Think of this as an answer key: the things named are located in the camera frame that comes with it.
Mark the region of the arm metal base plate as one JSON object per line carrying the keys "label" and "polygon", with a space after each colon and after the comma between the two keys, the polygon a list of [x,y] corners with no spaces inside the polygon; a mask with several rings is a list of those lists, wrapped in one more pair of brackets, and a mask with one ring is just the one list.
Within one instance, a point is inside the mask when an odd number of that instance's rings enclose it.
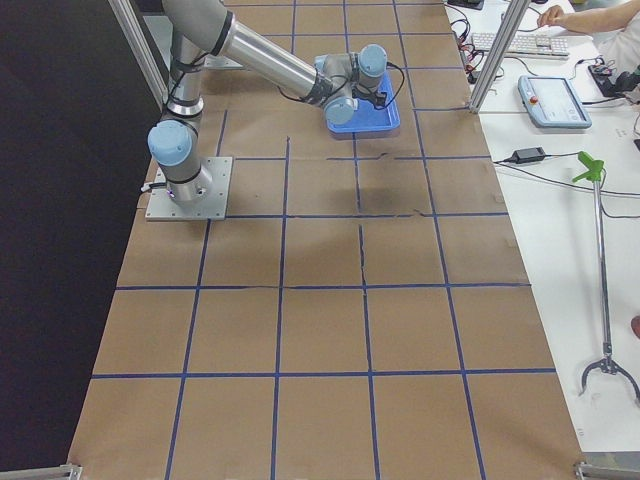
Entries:
{"label": "arm metal base plate", "polygon": [[185,184],[167,181],[161,168],[156,169],[154,183],[161,186],[149,190],[145,214],[148,221],[225,219],[233,158],[201,157],[200,160],[198,176]]}
{"label": "arm metal base plate", "polygon": [[247,67],[226,56],[207,55],[204,60],[204,69],[207,70],[246,70]]}

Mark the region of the person's forearm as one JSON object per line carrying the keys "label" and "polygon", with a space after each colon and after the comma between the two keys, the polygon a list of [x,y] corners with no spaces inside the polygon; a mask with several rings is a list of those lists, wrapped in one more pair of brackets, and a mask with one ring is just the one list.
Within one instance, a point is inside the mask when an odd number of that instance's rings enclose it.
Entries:
{"label": "person's forearm", "polygon": [[611,32],[624,29],[638,12],[639,5],[628,2],[613,7],[565,14],[562,18],[556,19],[556,25],[578,33]]}

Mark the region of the person's hand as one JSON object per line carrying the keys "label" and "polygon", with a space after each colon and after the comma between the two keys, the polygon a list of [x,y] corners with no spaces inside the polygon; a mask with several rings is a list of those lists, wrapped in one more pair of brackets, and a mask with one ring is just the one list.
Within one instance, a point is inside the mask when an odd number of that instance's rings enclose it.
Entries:
{"label": "person's hand", "polygon": [[551,6],[540,14],[537,20],[537,27],[563,27],[565,12],[560,6]]}

